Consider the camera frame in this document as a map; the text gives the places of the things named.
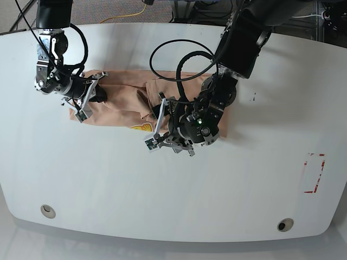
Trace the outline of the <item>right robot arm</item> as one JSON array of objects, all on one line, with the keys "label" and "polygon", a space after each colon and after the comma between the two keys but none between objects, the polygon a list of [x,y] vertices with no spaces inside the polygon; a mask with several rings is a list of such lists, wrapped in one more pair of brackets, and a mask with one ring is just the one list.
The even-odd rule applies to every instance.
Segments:
[{"label": "right robot arm", "polygon": [[[72,1],[38,1],[36,26],[42,32],[37,38],[35,88],[43,94],[62,95],[80,113],[88,102],[107,100],[106,92],[98,84],[107,74],[83,76],[88,44],[83,32],[70,21],[72,5]],[[75,30],[82,40],[83,58],[79,63],[64,64],[63,55],[68,49],[65,28]]]}]

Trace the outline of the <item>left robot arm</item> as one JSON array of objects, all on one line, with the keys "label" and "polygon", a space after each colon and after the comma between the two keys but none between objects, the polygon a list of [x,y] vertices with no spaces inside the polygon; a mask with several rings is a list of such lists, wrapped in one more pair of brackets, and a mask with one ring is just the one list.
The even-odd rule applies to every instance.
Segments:
[{"label": "left robot arm", "polygon": [[[175,153],[194,153],[194,144],[209,146],[220,136],[219,123],[226,107],[236,98],[240,78],[250,77],[261,48],[273,27],[281,25],[297,13],[305,1],[241,1],[231,15],[215,52],[205,48],[185,55],[176,68],[176,76],[160,79],[176,83],[179,99],[159,94],[161,104],[155,131],[145,139],[150,151],[162,147]],[[211,60],[216,72],[203,81],[201,91],[190,101],[183,87],[181,72],[187,60],[203,56]]]}]

